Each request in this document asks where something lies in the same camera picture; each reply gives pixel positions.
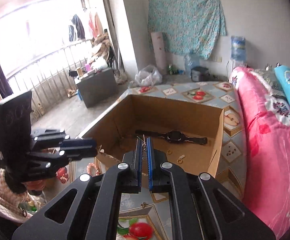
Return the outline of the left hand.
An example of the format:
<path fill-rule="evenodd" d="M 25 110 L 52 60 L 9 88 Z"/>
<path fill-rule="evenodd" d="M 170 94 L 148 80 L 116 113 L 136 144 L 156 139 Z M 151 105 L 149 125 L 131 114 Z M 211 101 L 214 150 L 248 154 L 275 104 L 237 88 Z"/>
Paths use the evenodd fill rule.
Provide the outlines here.
<path fill-rule="evenodd" d="M 27 181 L 23 183 L 27 191 L 43 191 L 45 188 L 45 180 Z"/>

